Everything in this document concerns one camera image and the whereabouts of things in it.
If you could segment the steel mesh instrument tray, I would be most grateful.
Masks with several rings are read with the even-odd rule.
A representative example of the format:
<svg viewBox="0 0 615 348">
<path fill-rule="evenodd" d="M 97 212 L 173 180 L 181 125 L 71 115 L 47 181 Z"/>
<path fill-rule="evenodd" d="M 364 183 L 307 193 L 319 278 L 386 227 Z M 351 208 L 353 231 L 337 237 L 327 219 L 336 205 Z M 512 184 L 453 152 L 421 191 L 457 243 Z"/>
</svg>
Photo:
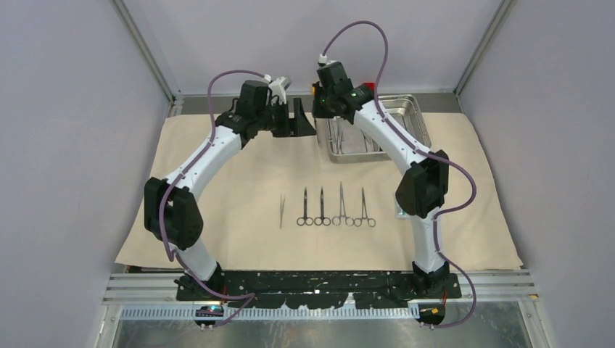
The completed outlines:
<svg viewBox="0 0 615 348">
<path fill-rule="evenodd" d="M 432 146 L 418 101 L 412 94 L 386 95 L 380 98 L 385 110 L 406 129 L 417 141 L 427 147 Z M 331 122 L 333 119 L 315 119 L 318 145 L 321 151 L 334 164 L 355 164 L 389 160 L 379 144 L 354 125 L 345 123 L 345 136 L 348 143 L 345 154 L 336 155 L 332 151 Z"/>
</svg>

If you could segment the cream cloth wrap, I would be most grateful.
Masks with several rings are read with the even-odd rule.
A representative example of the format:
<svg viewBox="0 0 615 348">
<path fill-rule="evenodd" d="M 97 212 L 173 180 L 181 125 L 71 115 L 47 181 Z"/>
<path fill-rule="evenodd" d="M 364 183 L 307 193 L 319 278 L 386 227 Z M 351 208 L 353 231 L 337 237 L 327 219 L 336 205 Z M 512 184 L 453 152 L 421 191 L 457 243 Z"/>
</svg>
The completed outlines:
<svg viewBox="0 0 615 348">
<path fill-rule="evenodd" d="M 476 199 L 469 200 L 467 177 L 450 171 L 443 215 L 442 251 L 466 271 L 517 269 L 521 259 L 511 238 L 490 165 L 469 119 L 461 113 L 424 114 L 434 149 L 469 172 Z M 199 198 L 204 220 L 202 240 L 226 270 L 410 270 L 414 258 L 411 224 L 395 217 L 395 190 L 401 175 L 391 161 L 334 164 L 313 137 L 274 138 L 260 133 L 215 174 Z M 369 228 L 298 226 L 304 187 L 308 215 L 319 213 L 320 190 L 325 214 L 339 212 L 339 182 L 347 214 L 361 214 L 365 189 Z M 285 195 L 279 228 L 280 196 Z"/>
</svg>

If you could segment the steel tweezers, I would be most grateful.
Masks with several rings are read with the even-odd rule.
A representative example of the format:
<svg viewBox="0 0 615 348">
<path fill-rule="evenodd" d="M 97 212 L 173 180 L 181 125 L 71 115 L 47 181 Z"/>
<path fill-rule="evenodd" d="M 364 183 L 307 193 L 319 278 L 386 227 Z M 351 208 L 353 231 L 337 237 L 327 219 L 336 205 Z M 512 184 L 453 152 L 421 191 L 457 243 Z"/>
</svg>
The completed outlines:
<svg viewBox="0 0 615 348">
<path fill-rule="evenodd" d="M 284 223 L 284 208 L 285 208 L 285 195 L 281 194 L 280 196 L 280 205 L 279 205 L 279 228 L 282 229 Z"/>
</svg>

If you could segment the curved steel scissors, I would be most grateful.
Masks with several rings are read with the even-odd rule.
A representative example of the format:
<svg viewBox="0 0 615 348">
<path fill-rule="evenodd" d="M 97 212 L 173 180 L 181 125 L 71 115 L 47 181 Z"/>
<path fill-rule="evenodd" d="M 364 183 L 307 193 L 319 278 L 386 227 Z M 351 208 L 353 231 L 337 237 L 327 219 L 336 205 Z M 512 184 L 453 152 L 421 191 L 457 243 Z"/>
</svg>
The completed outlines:
<svg viewBox="0 0 615 348">
<path fill-rule="evenodd" d="M 296 224 L 298 226 L 310 226 L 314 224 L 314 219 L 308 215 L 308 190 L 306 187 L 304 187 L 302 199 L 302 214 L 297 218 Z"/>
</svg>

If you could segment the straight steel scissors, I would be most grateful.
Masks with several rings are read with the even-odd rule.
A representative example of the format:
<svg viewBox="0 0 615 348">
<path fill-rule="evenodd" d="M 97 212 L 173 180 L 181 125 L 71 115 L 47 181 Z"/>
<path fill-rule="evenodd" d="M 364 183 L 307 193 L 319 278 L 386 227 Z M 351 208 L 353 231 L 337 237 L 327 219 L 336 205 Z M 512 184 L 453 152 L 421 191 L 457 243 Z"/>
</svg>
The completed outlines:
<svg viewBox="0 0 615 348">
<path fill-rule="evenodd" d="M 325 197 L 323 188 L 320 190 L 320 198 L 319 198 L 319 213 L 314 218 L 314 225 L 316 226 L 330 226 L 331 218 L 326 216 L 325 214 Z"/>
</svg>

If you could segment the long steel needle holder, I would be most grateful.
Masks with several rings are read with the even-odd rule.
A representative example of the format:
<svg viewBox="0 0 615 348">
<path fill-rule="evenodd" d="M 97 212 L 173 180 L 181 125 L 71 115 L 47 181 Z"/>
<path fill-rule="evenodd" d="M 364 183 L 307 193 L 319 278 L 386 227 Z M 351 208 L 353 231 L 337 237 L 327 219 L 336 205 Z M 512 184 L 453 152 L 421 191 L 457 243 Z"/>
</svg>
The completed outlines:
<svg viewBox="0 0 615 348">
<path fill-rule="evenodd" d="M 346 226 L 353 227 L 355 225 L 354 220 L 347 214 L 346 211 L 344 189 L 343 183 L 341 181 L 339 182 L 339 212 L 337 215 L 333 216 L 331 222 L 335 226 L 340 226 L 341 224 L 344 224 Z"/>
</svg>

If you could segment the steel hemostat clamp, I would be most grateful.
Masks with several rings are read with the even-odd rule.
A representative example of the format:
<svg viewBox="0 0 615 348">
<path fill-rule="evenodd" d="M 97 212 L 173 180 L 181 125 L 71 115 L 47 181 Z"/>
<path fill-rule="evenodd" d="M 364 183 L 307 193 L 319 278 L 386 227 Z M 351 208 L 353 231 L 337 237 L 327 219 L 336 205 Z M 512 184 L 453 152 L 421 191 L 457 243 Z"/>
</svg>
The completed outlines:
<svg viewBox="0 0 615 348">
<path fill-rule="evenodd" d="M 355 227 L 367 225 L 369 228 L 374 228 L 376 226 L 376 220 L 368 215 L 366 193 L 363 187 L 361 188 L 361 214 L 360 217 L 353 219 L 353 225 Z"/>
</svg>

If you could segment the green white sterile packet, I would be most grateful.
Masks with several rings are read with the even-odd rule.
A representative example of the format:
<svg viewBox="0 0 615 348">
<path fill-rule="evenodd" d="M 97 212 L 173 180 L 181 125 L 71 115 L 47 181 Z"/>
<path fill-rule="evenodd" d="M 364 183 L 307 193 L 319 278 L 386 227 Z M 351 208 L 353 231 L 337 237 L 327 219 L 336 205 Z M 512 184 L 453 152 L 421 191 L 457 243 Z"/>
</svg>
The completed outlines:
<svg viewBox="0 0 615 348">
<path fill-rule="evenodd" d="M 405 212 L 397 202 L 395 202 L 395 217 L 398 220 L 407 220 L 409 218 L 408 213 Z"/>
</svg>

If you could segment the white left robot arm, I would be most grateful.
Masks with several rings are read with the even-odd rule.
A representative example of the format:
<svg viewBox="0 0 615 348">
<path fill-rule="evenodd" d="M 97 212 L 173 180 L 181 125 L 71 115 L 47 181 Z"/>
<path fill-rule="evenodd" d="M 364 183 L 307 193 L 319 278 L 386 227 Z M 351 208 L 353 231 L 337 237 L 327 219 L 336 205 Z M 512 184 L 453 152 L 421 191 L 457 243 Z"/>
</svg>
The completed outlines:
<svg viewBox="0 0 615 348">
<path fill-rule="evenodd" d="M 212 121 L 210 134 L 188 159 L 165 178 L 151 177 L 144 186 L 144 227 L 160 240 L 170 260 L 177 260 L 195 281 L 203 299 L 220 296 L 221 267 L 201 240 L 204 220 L 198 200 L 215 174 L 259 132 L 275 138 L 314 136 L 302 101 L 290 110 L 288 77 L 246 80 L 231 108 Z"/>
</svg>

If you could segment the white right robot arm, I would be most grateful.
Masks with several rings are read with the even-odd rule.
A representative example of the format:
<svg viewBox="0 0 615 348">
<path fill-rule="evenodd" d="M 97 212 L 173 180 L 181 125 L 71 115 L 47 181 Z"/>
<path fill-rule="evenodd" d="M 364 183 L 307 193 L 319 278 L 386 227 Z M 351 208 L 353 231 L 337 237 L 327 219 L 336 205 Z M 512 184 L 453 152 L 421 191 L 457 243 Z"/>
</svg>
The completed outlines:
<svg viewBox="0 0 615 348">
<path fill-rule="evenodd" d="M 371 137 L 397 166 L 402 176 L 395 199 L 410 217 L 415 254 L 411 280 L 418 294 L 433 297 L 450 274 L 440 255 L 442 236 L 437 213 L 448 190 L 448 156 L 432 152 L 388 113 L 373 90 L 353 85 L 343 64 L 323 58 L 314 84 L 313 116 L 342 117 Z"/>
</svg>

